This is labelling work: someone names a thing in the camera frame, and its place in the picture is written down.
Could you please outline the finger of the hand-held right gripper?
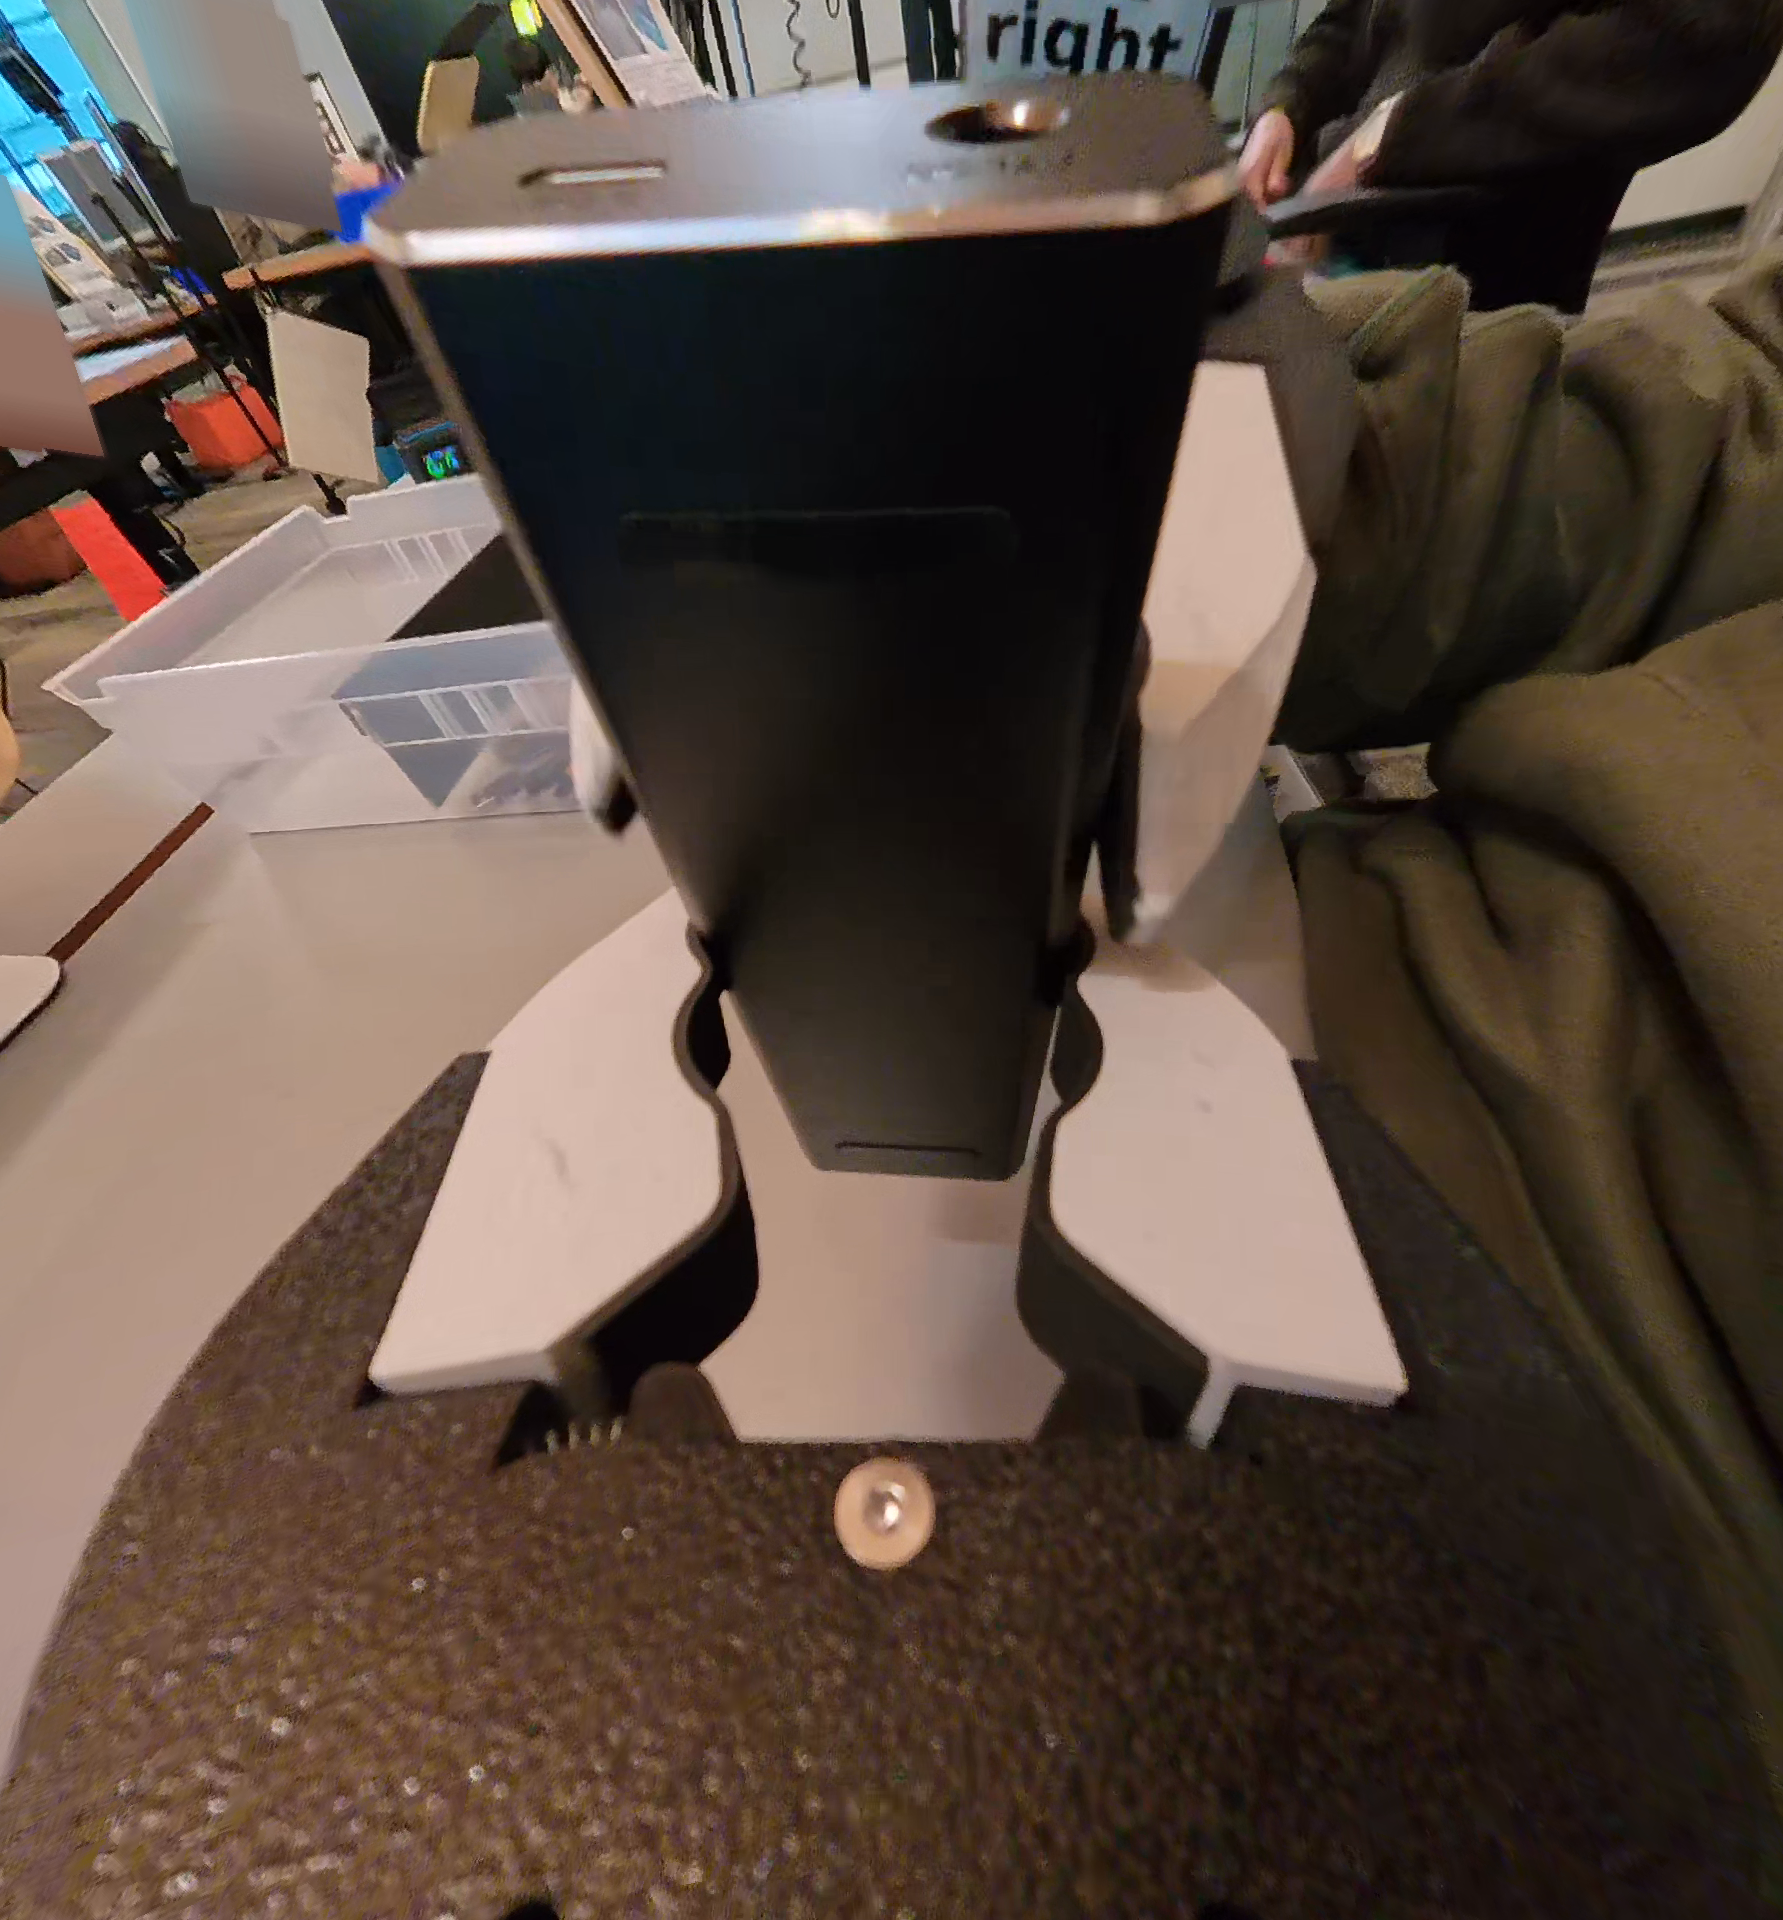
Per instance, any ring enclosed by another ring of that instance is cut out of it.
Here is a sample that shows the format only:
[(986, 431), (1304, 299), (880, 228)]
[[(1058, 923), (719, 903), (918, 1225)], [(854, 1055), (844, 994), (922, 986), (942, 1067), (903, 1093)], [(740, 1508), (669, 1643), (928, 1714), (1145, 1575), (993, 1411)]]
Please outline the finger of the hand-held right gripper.
[(624, 834), (637, 819), (627, 771), (580, 685), (566, 686), (566, 777), (575, 806), (605, 834)]
[(1143, 589), (1126, 851), (1096, 851), (1116, 948), (1164, 939), (1227, 837), (1266, 818), (1275, 715), (1314, 599), (1266, 375), (1200, 363)]

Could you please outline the black usb hub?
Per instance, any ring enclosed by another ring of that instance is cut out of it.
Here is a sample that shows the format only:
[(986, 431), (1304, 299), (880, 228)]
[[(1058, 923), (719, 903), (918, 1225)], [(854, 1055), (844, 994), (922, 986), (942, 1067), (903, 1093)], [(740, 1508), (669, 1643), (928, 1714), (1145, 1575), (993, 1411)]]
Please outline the black usb hub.
[(811, 1164), (1022, 1164), (1233, 224), (1180, 78), (527, 116), (368, 252)]

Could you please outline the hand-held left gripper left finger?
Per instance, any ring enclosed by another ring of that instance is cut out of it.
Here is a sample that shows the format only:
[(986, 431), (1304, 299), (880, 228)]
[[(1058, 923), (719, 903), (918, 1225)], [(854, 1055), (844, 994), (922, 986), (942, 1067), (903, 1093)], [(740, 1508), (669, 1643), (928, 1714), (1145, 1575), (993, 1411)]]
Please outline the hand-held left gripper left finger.
[(624, 1411), (653, 1367), (716, 1352), (757, 1301), (725, 1070), (682, 906), (556, 973), (483, 1064), (368, 1382)]

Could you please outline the orange crate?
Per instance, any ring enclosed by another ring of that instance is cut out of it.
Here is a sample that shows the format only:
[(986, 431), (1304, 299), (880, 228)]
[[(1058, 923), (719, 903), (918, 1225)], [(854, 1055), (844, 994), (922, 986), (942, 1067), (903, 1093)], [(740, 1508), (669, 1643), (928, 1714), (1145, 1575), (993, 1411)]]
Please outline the orange crate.
[(281, 422), (242, 379), (227, 388), (167, 396), (165, 414), (190, 460), (204, 472), (236, 472), (274, 459), (282, 464)]

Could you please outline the clear plastic bin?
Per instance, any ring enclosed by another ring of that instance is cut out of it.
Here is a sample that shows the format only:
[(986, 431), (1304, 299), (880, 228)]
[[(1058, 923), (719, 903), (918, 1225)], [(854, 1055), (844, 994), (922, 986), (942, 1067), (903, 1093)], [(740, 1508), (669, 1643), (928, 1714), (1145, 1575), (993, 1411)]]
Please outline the clear plastic bin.
[(248, 834), (578, 809), (566, 658), (478, 475), (297, 508), (45, 689)]

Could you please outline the person's right forearm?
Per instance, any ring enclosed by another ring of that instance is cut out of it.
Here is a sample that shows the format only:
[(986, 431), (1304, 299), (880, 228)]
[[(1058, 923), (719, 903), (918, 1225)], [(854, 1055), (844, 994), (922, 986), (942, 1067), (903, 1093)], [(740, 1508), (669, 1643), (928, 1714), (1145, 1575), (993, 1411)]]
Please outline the person's right forearm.
[(1783, 244), (1586, 318), (1481, 312), (1450, 269), (1314, 307), (1353, 447), (1274, 742), (1426, 744), (1494, 686), (1783, 606)]

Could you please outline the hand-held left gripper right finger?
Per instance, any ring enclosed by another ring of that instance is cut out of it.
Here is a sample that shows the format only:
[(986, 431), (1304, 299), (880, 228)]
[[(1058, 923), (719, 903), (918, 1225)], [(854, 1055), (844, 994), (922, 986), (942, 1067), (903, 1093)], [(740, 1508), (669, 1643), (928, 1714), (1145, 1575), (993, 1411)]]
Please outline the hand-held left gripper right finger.
[(1287, 1049), (1167, 948), (1100, 942), (1049, 1036), (1019, 1319), (1207, 1445), (1239, 1390), (1392, 1407), (1407, 1365)]

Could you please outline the orange traffic cone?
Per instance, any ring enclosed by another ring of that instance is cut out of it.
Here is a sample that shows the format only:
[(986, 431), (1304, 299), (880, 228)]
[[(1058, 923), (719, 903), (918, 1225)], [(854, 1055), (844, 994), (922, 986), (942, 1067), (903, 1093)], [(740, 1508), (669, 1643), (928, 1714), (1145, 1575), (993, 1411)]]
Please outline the orange traffic cone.
[(49, 508), (71, 554), (107, 595), (116, 618), (132, 624), (167, 599), (167, 586), (143, 551), (90, 495), (70, 495)]

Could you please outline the grey card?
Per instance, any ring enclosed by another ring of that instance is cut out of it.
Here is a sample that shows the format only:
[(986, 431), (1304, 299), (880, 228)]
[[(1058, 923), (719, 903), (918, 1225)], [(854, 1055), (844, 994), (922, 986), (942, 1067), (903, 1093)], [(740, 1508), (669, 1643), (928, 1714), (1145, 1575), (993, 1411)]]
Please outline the grey card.
[(265, 312), (265, 344), (288, 467), (376, 488), (368, 340), (272, 307)]

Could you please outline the grey desk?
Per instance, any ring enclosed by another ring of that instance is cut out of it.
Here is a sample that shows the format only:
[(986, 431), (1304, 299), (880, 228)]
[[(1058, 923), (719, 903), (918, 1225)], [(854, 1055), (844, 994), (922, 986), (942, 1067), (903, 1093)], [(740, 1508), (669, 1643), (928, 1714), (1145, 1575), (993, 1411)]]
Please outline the grey desk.
[[(51, 1618), (167, 1390), (421, 1090), (663, 896), (573, 815), (246, 837), (207, 819), (80, 923), (0, 1052), (0, 1778)], [(1266, 809), (1172, 942), (1311, 1058)], [(1025, 1175), (816, 1174), (735, 1019), (757, 1306), (708, 1362), (764, 1440), (1000, 1440), (1055, 1371), (1012, 1313)]]
[(178, 850), (207, 818), (110, 735), (0, 824), (0, 954), (62, 954), (162, 847)]

